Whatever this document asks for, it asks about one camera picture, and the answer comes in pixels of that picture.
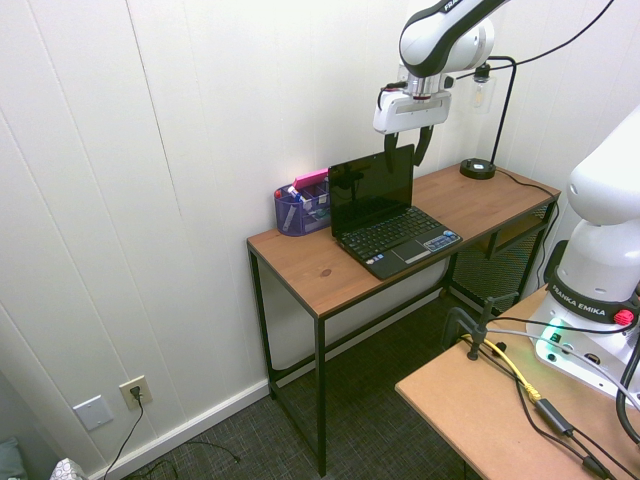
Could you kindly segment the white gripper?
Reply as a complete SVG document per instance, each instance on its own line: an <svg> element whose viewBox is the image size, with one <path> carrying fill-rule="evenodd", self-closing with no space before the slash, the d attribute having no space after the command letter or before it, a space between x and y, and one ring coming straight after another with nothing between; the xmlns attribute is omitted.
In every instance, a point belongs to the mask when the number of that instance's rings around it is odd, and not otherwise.
<svg viewBox="0 0 640 480"><path fill-rule="evenodd" d="M401 91L383 92L380 107L375 109L373 128L384 135L384 154L387 170L394 172L395 152L399 132L420 129L413 155L413 165L421 165L432 139L436 124L446 121L451 94L439 92L427 100L415 100Z"/></svg>

